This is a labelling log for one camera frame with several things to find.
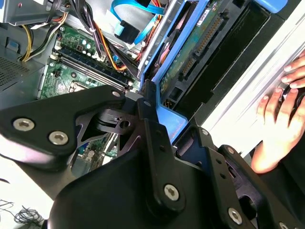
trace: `fingernail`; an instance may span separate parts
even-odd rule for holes
[[[294,89],[291,89],[290,92],[291,92],[291,93],[297,93],[298,90],[294,88]]]
[[[288,78],[287,78],[287,77],[283,77],[283,78],[282,78],[282,82],[283,82],[283,83],[288,82]]]
[[[290,65],[288,65],[284,68],[284,71],[289,72],[291,69],[292,69],[292,67]]]
[[[290,84],[290,87],[291,87],[291,88],[296,88],[296,87],[297,87],[297,84],[296,84],[296,83],[292,83],[292,84]]]

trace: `motherboard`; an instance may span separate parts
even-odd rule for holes
[[[117,71],[106,55],[98,56],[95,43],[88,34],[63,25],[45,67],[38,99],[73,93],[102,85],[112,85],[124,93],[139,90],[140,82],[125,70]],[[92,171],[117,155],[117,135],[91,141],[77,149],[77,160],[86,163]]]

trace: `orange wire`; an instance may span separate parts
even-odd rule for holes
[[[98,27],[98,25],[97,25],[95,22],[94,22],[94,24],[95,24],[95,27],[96,27],[97,30],[98,30],[98,33],[100,34],[100,36],[101,36],[101,38],[102,38],[102,44],[103,44],[104,50],[106,51],[107,56],[108,56],[108,59],[110,60],[110,62],[111,62],[111,64],[113,65],[113,67],[114,67],[116,70],[118,70],[118,71],[123,71],[123,70],[125,70],[125,69],[127,68],[125,65],[124,65],[124,66],[121,66],[121,67],[118,67],[118,66],[116,65],[116,63],[113,61],[113,59],[112,59],[112,57],[111,57],[110,50],[109,50],[109,48],[108,48],[108,46],[107,46],[107,44],[106,44],[106,42],[105,42],[105,38],[104,38],[104,36],[103,36],[103,34],[102,34],[101,29]]]

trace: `green circuit board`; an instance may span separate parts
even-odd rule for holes
[[[46,68],[39,99],[70,93],[73,90],[78,91],[104,85],[81,72],[51,59]],[[79,147],[79,155],[89,160],[90,152],[93,151],[101,154],[105,144],[105,138],[91,141],[85,146]],[[106,155],[116,157],[116,152],[111,151],[106,153]]]
[[[178,73],[187,74],[195,63],[195,59],[191,58],[192,50],[196,45],[198,45],[195,53],[201,53],[209,39],[213,35],[213,29],[218,28],[218,26],[223,21],[220,17],[215,20],[215,25],[212,26],[211,32],[208,32],[206,37],[200,43],[199,40],[203,36],[204,32],[207,30],[213,18],[218,14],[218,9],[221,6],[223,0],[213,1],[209,7],[203,12],[201,18],[197,22],[197,25],[193,29],[192,33],[184,43],[183,47],[179,51],[178,55],[174,59],[172,65],[166,72],[165,76],[160,81],[160,94],[166,91],[166,89],[172,84],[172,80],[177,77]]]
[[[61,63],[50,61],[46,66],[48,69],[45,74],[40,99],[50,98],[60,94],[73,92],[73,84],[75,83],[77,90],[82,87],[92,88],[102,86],[101,82],[97,82],[90,77],[66,66]]]
[[[94,55],[96,46],[93,38],[83,31],[78,31],[70,26],[62,26],[63,31],[59,32],[60,42],[78,52],[86,51]]]

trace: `wire bundle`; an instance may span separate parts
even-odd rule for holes
[[[36,210],[25,208],[24,206],[22,207],[23,209],[15,215],[14,221],[16,223],[35,224],[36,226],[40,226],[43,221],[41,215]]]
[[[49,45],[50,41],[52,40],[52,37],[54,36],[55,32],[64,24],[67,17],[68,17],[68,13],[64,13],[61,18],[53,20],[53,21],[57,22],[58,24],[50,27],[50,29],[47,32],[46,38],[44,39],[41,46],[38,49],[34,50],[33,52],[31,52],[32,44],[33,44],[32,30],[29,29],[29,27],[27,25],[22,25],[22,27],[25,29],[27,36],[28,36],[28,48],[27,48],[26,53],[24,54],[24,56],[22,56],[20,58],[20,60],[26,62],[26,61],[30,60],[31,58],[33,58],[34,56],[37,56],[37,55],[41,54],[42,52],[44,52],[45,49],[47,48],[47,46]]]
[[[161,7],[161,4],[159,2],[159,0],[152,0],[153,4],[157,7]],[[139,61],[141,59],[142,53],[145,52],[145,50],[147,49],[147,46],[149,45],[151,38],[153,37],[154,32],[156,31],[160,21],[162,19],[162,15],[158,15],[158,18],[152,28],[152,30],[150,31],[149,35],[146,37],[146,39],[144,40],[145,42],[145,46],[141,48],[140,53],[138,54],[138,56],[136,57],[135,61]]]
[[[91,6],[85,0],[69,0],[69,3],[85,29],[92,34],[98,55],[102,57],[104,51],[114,69],[117,71],[124,71],[127,69],[126,65],[118,66],[113,60],[112,52],[115,51],[115,47],[107,40],[107,38],[104,37],[101,29],[94,21]]]
[[[6,211],[10,213],[14,217],[14,221],[16,223],[22,223],[22,224],[35,224],[36,226],[41,226],[41,223],[43,221],[43,218],[41,215],[33,209],[25,208],[22,206],[22,210],[18,212],[16,215],[14,215],[11,211],[8,209],[14,206],[13,202],[7,202],[3,199],[0,199],[0,212]]]

